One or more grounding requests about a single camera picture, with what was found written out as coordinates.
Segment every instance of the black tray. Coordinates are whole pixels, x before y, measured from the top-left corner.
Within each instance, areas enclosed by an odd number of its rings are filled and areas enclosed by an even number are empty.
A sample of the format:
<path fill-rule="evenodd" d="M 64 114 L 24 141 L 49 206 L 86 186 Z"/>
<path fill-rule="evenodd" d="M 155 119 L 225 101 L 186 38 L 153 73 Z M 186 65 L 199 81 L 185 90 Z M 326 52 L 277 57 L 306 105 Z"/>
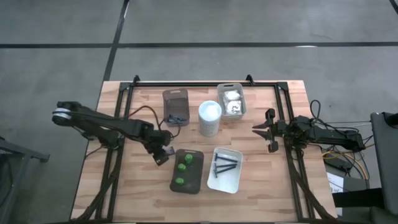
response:
<path fill-rule="evenodd" d="M 190 164 L 185 163 L 185 155 L 191 154 L 193 160 Z M 203 158 L 204 155 L 200 151 L 179 149 L 175 153 L 175 164 L 173 179 L 170 184 L 170 190 L 178 193 L 186 194 L 197 194 L 200 191 L 201 173 L 203 170 Z M 185 164 L 187 169 L 185 172 L 178 170 L 177 166 L 182 163 Z M 183 178 L 185 181 L 184 185 L 179 185 L 175 183 L 176 178 Z"/>

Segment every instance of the white paper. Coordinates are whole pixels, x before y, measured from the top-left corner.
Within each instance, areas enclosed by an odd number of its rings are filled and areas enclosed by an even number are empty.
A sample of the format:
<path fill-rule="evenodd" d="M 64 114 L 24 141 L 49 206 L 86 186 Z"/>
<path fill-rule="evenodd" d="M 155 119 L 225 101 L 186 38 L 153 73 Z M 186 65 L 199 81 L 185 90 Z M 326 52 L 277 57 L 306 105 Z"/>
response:
<path fill-rule="evenodd" d="M 329 179 L 329 186 L 330 186 L 330 190 L 332 193 L 339 193 L 339 192 L 343 192 L 343 184 L 344 184 L 344 178 L 339 177 L 335 174 L 331 174 L 331 173 L 326 173 L 328 175 L 328 179 Z M 343 209 L 342 208 L 336 208 L 336 212 L 337 215 L 339 216 L 343 216 Z"/>

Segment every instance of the wooden table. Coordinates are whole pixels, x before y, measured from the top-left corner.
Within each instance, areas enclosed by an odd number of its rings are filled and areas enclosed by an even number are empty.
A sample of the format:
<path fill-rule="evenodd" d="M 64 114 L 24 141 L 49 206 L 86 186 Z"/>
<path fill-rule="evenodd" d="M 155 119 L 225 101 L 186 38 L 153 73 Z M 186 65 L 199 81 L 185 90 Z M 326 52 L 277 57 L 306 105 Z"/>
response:
<path fill-rule="evenodd" d="M 287 81 L 295 116 L 311 117 L 303 81 Z M 119 82 L 104 82 L 99 98 L 98 111 L 114 114 Z M 142 105 L 155 109 L 163 116 L 162 92 L 167 87 L 135 87 L 131 111 Z M 201 190 L 197 195 L 178 194 L 169 189 L 174 157 L 158 167 L 144 147 L 126 141 L 116 197 L 115 222 L 277 222 L 296 220 L 294 201 L 287 168 L 283 141 L 278 138 L 279 150 L 269 154 L 268 142 L 251 132 L 254 124 L 265 121 L 269 108 L 277 110 L 275 93 L 268 87 L 244 87 L 247 113 L 242 120 L 221 122 L 218 134 L 213 138 L 198 132 L 198 107 L 205 100 L 217 101 L 215 87 L 188 87 L 190 124 L 182 127 L 181 134 L 172 145 L 177 149 L 193 149 L 205 155 Z M 155 123 L 149 110 L 134 115 L 135 119 Z M 177 128 L 169 129 L 172 133 Z M 88 151 L 98 148 L 91 142 Z M 244 156 L 239 190 L 227 194 L 207 187 L 211 158 L 216 146 L 241 151 Z M 78 217 L 90 204 L 100 188 L 106 150 L 100 150 L 84 163 L 72 218 Z M 326 210 L 336 217 L 335 205 L 326 177 L 325 166 L 319 148 L 305 149 L 305 168 L 312 192 Z M 305 200 L 300 194 L 303 210 Z"/>

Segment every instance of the gray floor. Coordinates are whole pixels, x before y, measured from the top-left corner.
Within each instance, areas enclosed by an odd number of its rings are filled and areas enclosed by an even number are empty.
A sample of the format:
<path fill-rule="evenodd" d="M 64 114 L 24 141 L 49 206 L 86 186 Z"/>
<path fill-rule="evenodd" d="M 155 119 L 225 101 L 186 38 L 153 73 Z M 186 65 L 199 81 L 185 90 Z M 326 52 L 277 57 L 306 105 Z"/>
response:
<path fill-rule="evenodd" d="M 111 43 L 122 0 L 3 0 L 0 44 Z M 121 42 L 398 41 L 388 0 L 131 0 Z M 109 49 L 0 49 L 0 135 L 51 154 L 34 161 L 12 223 L 68 219 L 86 141 L 55 126 L 59 100 L 95 107 Z M 398 47 L 119 49 L 111 80 L 304 80 L 325 121 L 398 112 Z M 363 136 L 369 126 L 360 127 Z M 364 151 L 380 185 L 373 148 Z"/>

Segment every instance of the white plastic tray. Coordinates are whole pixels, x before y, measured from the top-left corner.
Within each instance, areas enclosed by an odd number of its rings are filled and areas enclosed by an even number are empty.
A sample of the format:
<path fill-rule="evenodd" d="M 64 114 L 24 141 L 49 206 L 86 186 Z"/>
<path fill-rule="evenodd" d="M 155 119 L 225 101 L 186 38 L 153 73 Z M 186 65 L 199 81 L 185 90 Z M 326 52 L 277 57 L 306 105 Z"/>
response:
<path fill-rule="evenodd" d="M 218 159 L 214 161 L 216 153 L 220 157 L 225 157 L 228 159 L 234 159 L 238 161 L 236 164 L 236 168 L 218 174 L 218 178 L 216 178 L 214 174 L 214 168 L 217 163 L 218 166 L 231 164 L 231 162 L 224 161 Z M 241 169 L 242 169 L 242 162 L 243 162 L 243 155 L 242 152 L 235 151 L 232 149 L 227 149 L 224 147 L 216 147 L 214 149 L 213 158 L 211 161 L 209 179 L 207 180 L 207 186 L 213 190 L 220 190 L 222 192 L 227 192 L 231 194 L 235 194 L 239 189 L 239 178 L 241 176 Z"/>

